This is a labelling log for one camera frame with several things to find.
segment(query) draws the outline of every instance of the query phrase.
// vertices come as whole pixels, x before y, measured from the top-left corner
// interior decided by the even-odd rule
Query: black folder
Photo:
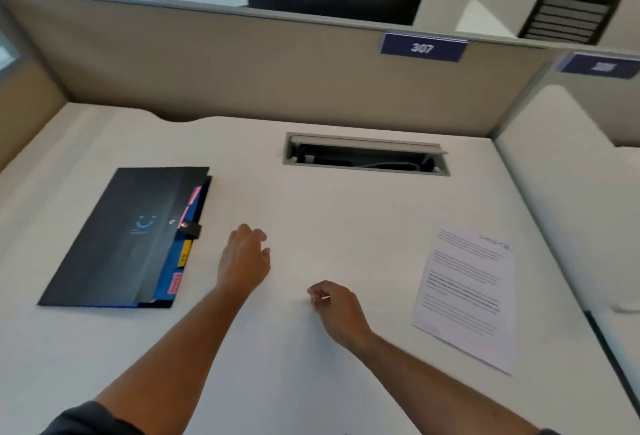
[[[170,253],[198,234],[193,231],[199,229],[208,171],[119,168],[38,303],[171,306],[177,286],[159,295],[162,273],[179,271],[181,277],[177,263],[168,263],[175,261]]]

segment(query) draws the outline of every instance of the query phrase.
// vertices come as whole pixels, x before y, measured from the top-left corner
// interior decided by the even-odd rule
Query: forearm
[[[180,435],[246,295],[214,288],[96,398],[145,435]]]
[[[422,435],[532,435],[514,412],[375,334],[352,352],[378,378]]]

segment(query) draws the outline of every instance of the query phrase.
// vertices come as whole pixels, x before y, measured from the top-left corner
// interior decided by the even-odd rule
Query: white desk
[[[440,143],[451,177],[285,166],[288,131]],[[116,167],[179,165],[208,165],[213,182],[172,309],[36,307]],[[515,249],[519,356],[510,377],[410,324],[440,221]],[[268,232],[273,270],[223,343],[188,434],[417,433],[324,334],[305,293],[321,279],[354,290],[382,336],[533,423],[564,435],[640,432],[489,139],[221,117],[169,123],[80,104],[63,108],[0,174],[6,432],[36,433],[135,361],[214,284],[228,231],[240,222]]]
[[[619,150],[640,173],[640,148],[620,147]],[[640,314],[605,311],[593,313],[593,317],[636,397],[640,399]]]

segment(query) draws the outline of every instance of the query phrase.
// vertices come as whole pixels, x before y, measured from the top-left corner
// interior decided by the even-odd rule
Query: blue sign
[[[466,40],[453,38],[387,32],[382,37],[380,53],[458,62],[467,48],[467,43]]]
[[[640,71],[640,58],[576,52],[558,66],[558,71],[631,79]]]

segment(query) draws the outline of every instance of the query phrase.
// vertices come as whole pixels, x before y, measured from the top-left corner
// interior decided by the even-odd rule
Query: yellow label
[[[178,268],[187,264],[187,258],[189,257],[189,251],[191,251],[192,240],[185,240],[184,246],[182,246],[182,252],[180,253],[180,260],[178,261]]]

